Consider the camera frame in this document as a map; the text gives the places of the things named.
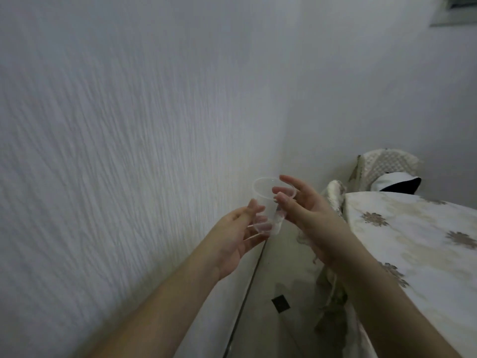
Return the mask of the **person's right hand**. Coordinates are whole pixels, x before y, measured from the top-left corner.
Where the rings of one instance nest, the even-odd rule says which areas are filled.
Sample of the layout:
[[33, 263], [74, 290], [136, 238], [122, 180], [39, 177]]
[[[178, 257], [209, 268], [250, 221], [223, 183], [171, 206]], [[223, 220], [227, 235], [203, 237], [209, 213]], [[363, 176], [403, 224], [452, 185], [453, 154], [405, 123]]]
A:
[[294, 199], [299, 204], [299, 216], [292, 223], [310, 240], [313, 252], [322, 263], [341, 269], [366, 256], [364, 246], [349, 225], [312, 186], [288, 175], [280, 175], [279, 179], [296, 188]]

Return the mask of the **person's left hand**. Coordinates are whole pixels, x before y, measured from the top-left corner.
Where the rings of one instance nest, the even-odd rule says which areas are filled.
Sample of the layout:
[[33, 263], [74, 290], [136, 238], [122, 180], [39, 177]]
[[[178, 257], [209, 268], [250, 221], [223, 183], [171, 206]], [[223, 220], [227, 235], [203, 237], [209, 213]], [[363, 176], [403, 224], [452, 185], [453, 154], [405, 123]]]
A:
[[235, 220], [233, 210], [215, 224], [200, 244], [200, 251], [211, 261], [215, 284], [234, 272], [245, 254], [269, 238], [255, 230], [254, 218]]

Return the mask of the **clear plastic cup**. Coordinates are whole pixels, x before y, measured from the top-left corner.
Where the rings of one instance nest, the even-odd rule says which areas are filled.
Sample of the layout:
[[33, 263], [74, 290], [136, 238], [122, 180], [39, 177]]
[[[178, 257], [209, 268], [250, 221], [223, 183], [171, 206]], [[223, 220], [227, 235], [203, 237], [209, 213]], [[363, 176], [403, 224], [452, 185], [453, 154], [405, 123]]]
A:
[[275, 200], [274, 189], [282, 191], [291, 198], [295, 198], [297, 193], [294, 186], [281, 181], [279, 178], [259, 178], [253, 182], [253, 198], [258, 205], [264, 206], [265, 209], [255, 216], [252, 225], [257, 232], [269, 237], [278, 235], [286, 217], [286, 212], [281, 209]]

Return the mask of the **person's right forearm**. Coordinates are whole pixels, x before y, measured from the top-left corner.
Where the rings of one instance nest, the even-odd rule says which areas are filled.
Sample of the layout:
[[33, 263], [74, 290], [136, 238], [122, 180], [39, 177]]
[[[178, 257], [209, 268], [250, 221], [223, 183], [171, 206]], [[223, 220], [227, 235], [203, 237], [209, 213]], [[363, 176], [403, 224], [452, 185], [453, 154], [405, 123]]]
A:
[[330, 252], [378, 358], [462, 358], [355, 235]]

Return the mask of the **person's left forearm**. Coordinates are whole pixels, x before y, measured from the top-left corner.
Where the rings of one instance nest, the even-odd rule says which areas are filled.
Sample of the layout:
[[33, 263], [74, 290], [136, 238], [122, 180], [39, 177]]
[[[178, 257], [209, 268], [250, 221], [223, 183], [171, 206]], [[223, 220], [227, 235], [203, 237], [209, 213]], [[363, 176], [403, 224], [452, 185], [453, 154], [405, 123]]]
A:
[[172, 358], [219, 281], [219, 263], [195, 250], [88, 358]]

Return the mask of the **chair with shiny cream cover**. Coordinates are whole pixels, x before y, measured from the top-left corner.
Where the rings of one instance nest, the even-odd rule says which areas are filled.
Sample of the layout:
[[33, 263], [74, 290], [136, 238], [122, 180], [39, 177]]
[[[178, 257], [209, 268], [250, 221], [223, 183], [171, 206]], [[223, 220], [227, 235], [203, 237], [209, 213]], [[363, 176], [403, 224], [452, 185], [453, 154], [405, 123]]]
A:
[[346, 220], [343, 216], [343, 208], [345, 202], [345, 195], [347, 187], [339, 180], [332, 180], [328, 183], [325, 190], [325, 198], [330, 204], [331, 208], [340, 216], [343, 220]]

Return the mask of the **chair with quilted cream cover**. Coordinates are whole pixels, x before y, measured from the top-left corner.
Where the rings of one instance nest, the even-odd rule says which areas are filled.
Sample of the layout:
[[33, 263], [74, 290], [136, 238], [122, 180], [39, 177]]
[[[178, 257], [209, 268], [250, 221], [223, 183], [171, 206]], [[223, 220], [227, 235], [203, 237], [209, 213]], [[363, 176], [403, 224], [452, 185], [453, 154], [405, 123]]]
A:
[[400, 149], [377, 149], [357, 157], [356, 166], [348, 180], [351, 192], [370, 191], [371, 185], [385, 173], [404, 172], [416, 175], [422, 161]]

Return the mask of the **black and white cushion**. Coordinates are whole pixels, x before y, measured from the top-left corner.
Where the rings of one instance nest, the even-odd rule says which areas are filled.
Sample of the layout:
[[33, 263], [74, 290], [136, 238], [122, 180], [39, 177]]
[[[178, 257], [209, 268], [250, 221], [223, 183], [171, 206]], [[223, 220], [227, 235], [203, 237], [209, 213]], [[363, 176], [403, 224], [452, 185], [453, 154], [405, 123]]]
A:
[[421, 182], [422, 178], [406, 172], [385, 173], [371, 184], [369, 191], [414, 195]]

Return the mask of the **cream floral tablecloth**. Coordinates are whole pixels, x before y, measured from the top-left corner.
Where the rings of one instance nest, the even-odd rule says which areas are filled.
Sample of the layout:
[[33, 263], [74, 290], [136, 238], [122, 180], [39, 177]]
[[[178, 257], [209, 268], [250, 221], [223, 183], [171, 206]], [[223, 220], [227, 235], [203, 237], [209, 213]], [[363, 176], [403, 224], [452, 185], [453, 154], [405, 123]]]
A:
[[458, 351], [477, 358], [477, 210], [392, 192], [345, 195], [353, 233]]

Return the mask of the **grey window frame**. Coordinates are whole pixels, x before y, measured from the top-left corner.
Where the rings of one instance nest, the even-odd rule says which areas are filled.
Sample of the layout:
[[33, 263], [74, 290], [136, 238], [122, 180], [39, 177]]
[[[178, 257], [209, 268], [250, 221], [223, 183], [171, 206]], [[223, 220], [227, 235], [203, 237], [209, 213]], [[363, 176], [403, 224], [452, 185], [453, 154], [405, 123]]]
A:
[[477, 0], [439, 0], [430, 27], [477, 25]]

